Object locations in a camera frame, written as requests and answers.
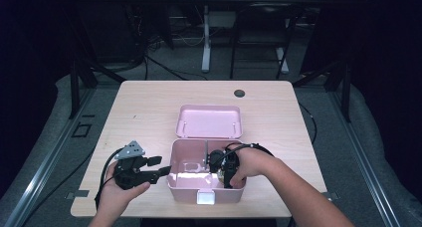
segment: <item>black wire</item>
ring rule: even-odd
[[[133,62],[131,62],[129,65],[124,66],[124,67],[119,67],[119,68],[107,68],[108,70],[114,72],[114,73],[119,73],[119,72],[123,72],[123,71],[128,71],[128,70],[133,70],[134,68],[138,67],[139,65],[142,64],[143,61],[143,56],[137,57]]]
[[[112,158],[116,154],[118,154],[121,150],[122,150],[122,148],[117,149],[115,152],[112,153],[112,155],[105,162],[105,166],[103,167],[103,172],[102,172],[101,179],[100,179],[99,191],[97,192],[96,198],[94,199],[94,201],[96,202],[96,209],[98,209],[99,205],[100,205],[100,199],[102,197],[103,187],[105,186],[104,181],[105,181],[105,177],[106,177],[106,170],[108,169],[108,164],[112,160]]]
[[[35,214],[35,212],[41,207],[41,205],[44,204],[44,202],[47,201],[47,199],[57,190],[60,188],[60,186],[62,186],[69,178],[71,178],[71,176],[73,174],[75,174],[75,172],[77,172],[79,170],[79,168],[81,168],[81,166],[90,158],[90,156],[93,154],[94,150],[96,148],[94,147],[90,153],[87,155],[87,157],[85,157],[85,159],[81,162],[81,164],[79,164],[68,176],[65,177],[65,179],[63,179],[53,190],[51,190],[42,200],[40,203],[38,203],[38,205],[31,211],[31,213],[28,215],[28,217],[25,219],[24,223],[22,224],[22,226],[25,226],[28,221],[31,219],[31,217]]]
[[[112,179],[114,179],[116,176],[118,176],[118,175],[120,175],[120,174],[121,174],[121,172],[119,172],[119,173],[115,173],[112,177],[110,177],[109,179],[107,179],[107,180],[105,181],[105,183],[103,184],[103,186],[101,187],[101,189],[103,189],[103,187],[105,187],[105,185],[106,185],[106,183],[107,183],[107,182],[111,181]]]
[[[120,151],[122,150],[122,148],[119,148],[118,150],[116,150],[115,152],[112,153],[112,155],[106,160],[105,162],[105,166],[103,168],[103,172],[102,172],[102,176],[101,176],[101,180],[100,180],[100,187],[104,186],[104,181],[105,181],[105,177],[106,177],[106,170],[108,169],[108,164],[109,162],[112,160],[112,158],[118,154]]]
[[[204,79],[204,80],[206,80],[206,81],[208,80],[208,79],[207,79],[206,77],[204,77],[204,76],[195,75],[195,74],[190,74],[190,73],[185,73],[185,72],[181,72],[181,71],[171,70],[171,69],[167,68],[166,66],[164,66],[164,65],[162,65],[162,64],[160,64],[160,63],[158,63],[157,61],[155,61],[154,59],[152,59],[151,57],[149,57],[149,56],[147,56],[147,55],[145,55],[145,58],[146,58],[146,59],[148,59],[148,60],[150,60],[152,63],[154,63],[154,64],[158,65],[159,67],[163,68],[165,71],[167,71],[168,73],[172,74],[173,76],[175,76],[175,77],[179,78],[180,80],[183,80],[183,81],[188,81],[188,79],[183,78],[183,77],[179,76],[179,75],[178,75],[178,74],[176,74],[176,73],[180,73],[180,74],[184,74],[184,75],[191,75],[191,76],[198,76],[198,77],[203,78],[203,79]]]
[[[237,146],[236,148],[233,148],[233,149],[231,149],[231,150],[227,151],[227,148],[228,148],[230,145],[232,145],[232,144],[241,144],[241,145],[239,145],[239,146]],[[230,155],[231,153],[236,152],[237,150],[240,150],[240,149],[243,149],[243,148],[247,148],[247,147],[250,147],[250,148],[255,148],[255,149],[259,149],[259,150],[262,150],[263,152],[265,152],[266,154],[273,155],[273,154],[272,154],[272,153],[270,153],[267,149],[263,148],[262,146],[260,146],[259,144],[256,144],[256,143],[245,144],[245,143],[240,143],[240,142],[232,142],[232,143],[230,143],[230,144],[226,145],[226,147],[224,147],[224,149],[226,150],[226,153],[224,153],[224,155],[220,156],[220,158],[216,159],[216,160],[214,161],[214,163],[211,163],[211,164],[212,164],[212,165],[214,165],[214,164],[218,163],[218,161],[220,161],[220,160],[222,160],[222,159],[226,158],[226,157],[227,157],[228,155]]]
[[[159,36],[151,37],[148,39],[148,50],[155,52],[161,48],[161,42],[163,40]]]
[[[314,144],[314,142],[316,141],[316,139],[317,139],[317,122],[316,122],[316,120],[314,119],[314,116],[311,114],[311,112],[304,106],[304,105],[302,105],[300,102],[298,102],[299,103],[299,106],[301,106],[301,108],[302,109],[304,109],[309,115],[310,115],[310,117],[311,117],[311,120],[313,121],[313,123],[314,123],[314,137],[313,137],[313,140],[312,140],[312,144]]]
[[[143,61],[145,62],[145,77],[143,79],[146,81],[148,79],[148,60],[143,57]]]

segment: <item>pink box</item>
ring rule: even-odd
[[[206,153],[232,142],[241,142],[240,110],[234,106],[195,106],[180,108],[173,142],[168,186],[176,201],[192,204],[237,203],[245,185],[227,189],[205,165]]]

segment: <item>box lid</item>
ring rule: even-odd
[[[176,134],[183,138],[239,138],[242,135],[240,109],[235,106],[182,106]]]

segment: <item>table top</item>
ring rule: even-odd
[[[245,95],[237,98],[236,90]],[[184,105],[240,108],[243,142],[258,142],[320,192],[326,187],[293,87],[282,81],[128,81],[122,83],[105,122],[80,190],[74,216],[94,216],[94,198],[108,157],[136,140],[146,157],[161,155],[157,169],[170,163],[176,124]],[[285,203],[264,176],[248,178],[240,202],[196,205],[176,202],[165,177],[130,202],[122,216],[151,218],[289,217]]]

